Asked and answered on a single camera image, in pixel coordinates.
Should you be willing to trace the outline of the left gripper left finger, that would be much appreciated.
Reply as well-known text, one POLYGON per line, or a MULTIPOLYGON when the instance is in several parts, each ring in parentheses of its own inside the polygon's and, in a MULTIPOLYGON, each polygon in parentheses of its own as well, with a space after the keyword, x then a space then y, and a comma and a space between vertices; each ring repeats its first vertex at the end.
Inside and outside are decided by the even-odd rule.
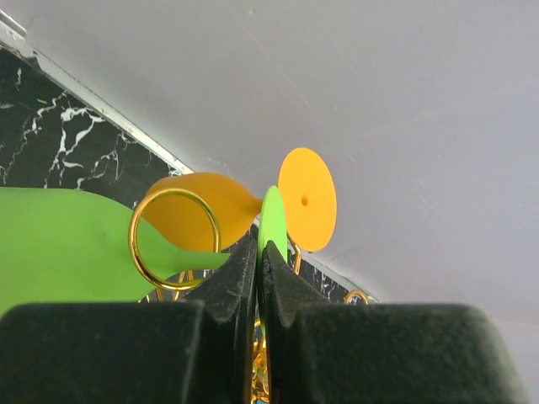
POLYGON ((257 243, 183 300, 25 304, 1 320, 4 403, 248 403, 257 243))

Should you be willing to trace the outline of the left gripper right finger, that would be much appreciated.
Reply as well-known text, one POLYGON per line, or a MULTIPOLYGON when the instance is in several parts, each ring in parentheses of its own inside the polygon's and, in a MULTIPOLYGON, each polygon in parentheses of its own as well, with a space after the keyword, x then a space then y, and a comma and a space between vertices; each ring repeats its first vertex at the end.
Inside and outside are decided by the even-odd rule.
POLYGON ((261 316, 273 403, 526 403, 504 341, 460 304, 329 302, 269 242, 261 316))

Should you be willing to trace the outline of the green wine glass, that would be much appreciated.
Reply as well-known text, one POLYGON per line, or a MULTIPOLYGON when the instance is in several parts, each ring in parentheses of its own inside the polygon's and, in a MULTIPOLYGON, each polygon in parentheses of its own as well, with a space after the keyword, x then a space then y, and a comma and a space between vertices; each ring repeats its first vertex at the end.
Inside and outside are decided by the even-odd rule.
MULTIPOLYGON (((283 202, 268 189, 258 247, 287 252, 283 202)), ((197 286, 196 269, 228 259, 210 206, 186 189, 148 194, 130 210, 112 199, 73 189, 1 191, 1 310, 28 304, 136 302, 150 293, 178 295, 197 286), (209 252, 176 247, 143 217, 152 202, 180 195, 203 208, 213 230, 209 252)))

